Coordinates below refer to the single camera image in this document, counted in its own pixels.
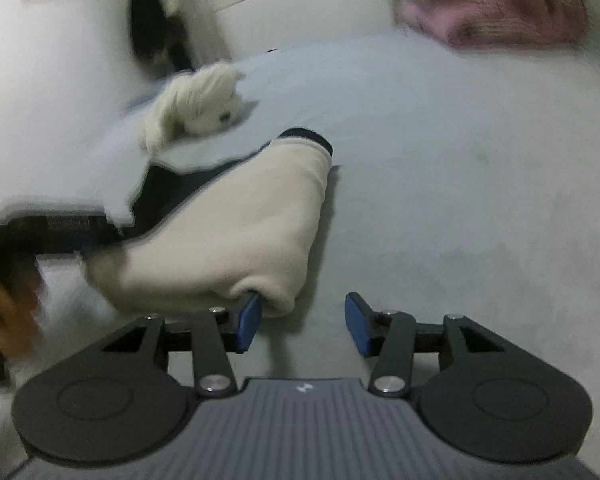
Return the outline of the person's left hand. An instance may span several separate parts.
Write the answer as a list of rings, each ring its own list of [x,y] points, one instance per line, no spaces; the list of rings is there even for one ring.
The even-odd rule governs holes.
[[[4,359],[18,360],[32,353],[40,334],[38,295],[42,289],[35,264],[15,270],[11,289],[0,283],[0,353]]]

